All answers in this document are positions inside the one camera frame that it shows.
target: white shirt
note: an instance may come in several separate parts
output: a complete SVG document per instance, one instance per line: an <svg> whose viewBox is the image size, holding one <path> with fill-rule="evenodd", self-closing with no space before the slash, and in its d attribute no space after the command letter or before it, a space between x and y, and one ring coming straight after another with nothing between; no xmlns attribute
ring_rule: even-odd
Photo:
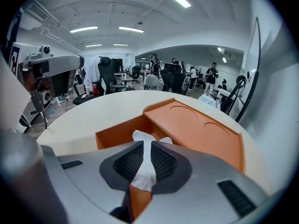
<svg viewBox="0 0 299 224"><path fill-rule="evenodd" d="M92 57L85 61L84 63L84 70L86 72L86 75L83 80L83 84L86 86L89 86L89 90L93 91L93 84L92 82L98 81L100 79L100 71L98 68L98 64L100 63L101 58L98 56Z"/></svg>
<svg viewBox="0 0 299 224"><path fill-rule="evenodd" d="M191 70L191 78L196 78L196 70L194 68Z"/></svg>

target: floor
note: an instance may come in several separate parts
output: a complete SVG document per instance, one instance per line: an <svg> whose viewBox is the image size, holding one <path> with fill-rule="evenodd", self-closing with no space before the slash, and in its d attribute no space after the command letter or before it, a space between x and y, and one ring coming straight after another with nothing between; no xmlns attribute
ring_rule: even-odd
<svg viewBox="0 0 299 224"><path fill-rule="evenodd" d="M129 84L130 87L135 88L136 90L143 90L144 89L144 79L139 78L139 83L134 82L133 84ZM80 86L77 88L79 91L79 94L84 93L83 86ZM187 91L187 96L198 99L202 94L204 93L204 90L200 87L195 87L192 91ZM53 123L58 117L75 107L76 105L73 104L73 100L77 97L76 93L70 93L70 97L68 100L64 100L61 103L61 107L58 106L56 102L51 104L45 111L47 120L48 120L48 126ZM36 120L33 122L32 127L28 130L27 134L31 137L37 139L42 132L45 130L45 124L43 121L43 118L41 115L38 115Z"/></svg>

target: white ceiling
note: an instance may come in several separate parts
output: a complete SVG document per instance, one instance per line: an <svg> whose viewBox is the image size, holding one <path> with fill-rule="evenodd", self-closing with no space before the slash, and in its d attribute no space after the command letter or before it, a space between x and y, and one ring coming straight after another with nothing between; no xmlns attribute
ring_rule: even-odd
<svg viewBox="0 0 299 224"><path fill-rule="evenodd" d="M249 24L248 0L187 0L183 8L174 0L40 0L67 29L98 26L72 34L84 45L101 43L111 47L124 43L130 47L163 39L185 31L209 26L243 27ZM44 26L56 26L45 21ZM139 28L143 34L121 31L119 26Z"/></svg>
<svg viewBox="0 0 299 224"><path fill-rule="evenodd" d="M226 64L229 66L241 67L243 61L243 52L235 49L224 48L226 54L220 54L215 46L177 46L169 47L160 50L148 52L146 54L136 56L136 60L141 60L145 57L144 62L150 62L150 57L156 53L163 62L171 63L172 58L183 60L186 64L210 66L212 62L218 64ZM224 63L222 58L225 57L227 63Z"/></svg>

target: round table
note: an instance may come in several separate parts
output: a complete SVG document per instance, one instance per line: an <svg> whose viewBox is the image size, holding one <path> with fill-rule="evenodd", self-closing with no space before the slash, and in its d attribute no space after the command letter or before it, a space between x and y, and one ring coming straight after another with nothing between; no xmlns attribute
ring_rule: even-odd
<svg viewBox="0 0 299 224"><path fill-rule="evenodd" d="M53 148L57 156L97 150L95 133L142 115L153 103L175 98L241 133L245 152L245 175L272 194L265 163L254 140L232 118L194 98L163 91L126 91L92 99L69 110L46 129L37 142Z"/></svg>

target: black vent slot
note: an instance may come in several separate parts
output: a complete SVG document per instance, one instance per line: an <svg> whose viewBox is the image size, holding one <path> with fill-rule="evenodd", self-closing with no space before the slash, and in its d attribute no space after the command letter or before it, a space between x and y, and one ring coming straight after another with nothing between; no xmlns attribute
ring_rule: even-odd
<svg viewBox="0 0 299 224"><path fill-rule="evenodd" d="M217 185L240 217L246 216L256 208L231 180L219 182Z"/></svg>
<svg viewBox="0 0 299 224"><path fill-rule="evenodd" d="M130 183L143 162L143 145L139 145L113 163L113 169Z"/></svg>
<svg viewBox="0 0 299 224"><path fill-rule="evenodd" d="M73 168L73 167L81 165L81 164L83 164L83 162L76 160L76 161L72 161L72 162L62 163L61 166L63 169L68 169L68 168Z"/></svg>
<svg viewBox="0 0 299 224"><path fill-rule="evenodd" d="M156 171L157 183L173 175L178 166L173 156L155 145L151 146L150 159Z"/></svg>

